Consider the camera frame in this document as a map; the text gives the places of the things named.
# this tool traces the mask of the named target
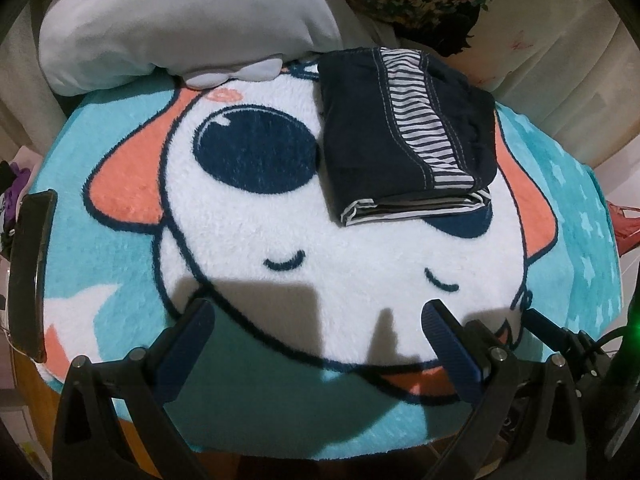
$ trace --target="black cable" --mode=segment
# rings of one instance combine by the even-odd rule
[[[592,353],[600,350],[608,342],[613,341],[616,338],[624,336],[625,333],[626,333],[626,325],[625,326],[619,326],[618,328],[614,328],[610,332],[607,332],[604,336],[602,336],[600,339],[598,339],[594,344],[589,346],[584,351],[584,354],[583,354],[582,358],[583,359],[587,358]]]

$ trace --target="fleece blanket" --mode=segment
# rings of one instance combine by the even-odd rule
[[[307,60],[267,82],[195,92],[155,73],[87,96],[34,183],[59,197],[39,367],[50,386],[75,355],[121,359],[209,296],[216,328],[165,406],[188,443],[343,458],[423,444],[468,415],[420,329],[426,301],[530,359],[549,350],[523,335],[524,308],[594,337],[618,315],[593,173],[503,106],[491,207],[342,227],[317,79]]]

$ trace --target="folded garment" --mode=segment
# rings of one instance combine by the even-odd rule
[[[344,225],[489,205],[497,171],[491,94],[418,50],[330,52],[318,72],[324,159]]]

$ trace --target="red shoe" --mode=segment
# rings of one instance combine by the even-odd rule
[[[640,246],[640,218],[627,217],[624,212],[640,212],[640,208],[618,206],[611,202],[607,202],[607,206],[609,207],[613,232],[616,237],[618,255],[622,256]]]

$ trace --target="striped fabric panel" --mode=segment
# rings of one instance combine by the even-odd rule
[[[442,121],[431,106],[420,53],[381,48],[394,119],[404,142],[431,167],[435,189],[470,189],[474,178],[462,171]]]

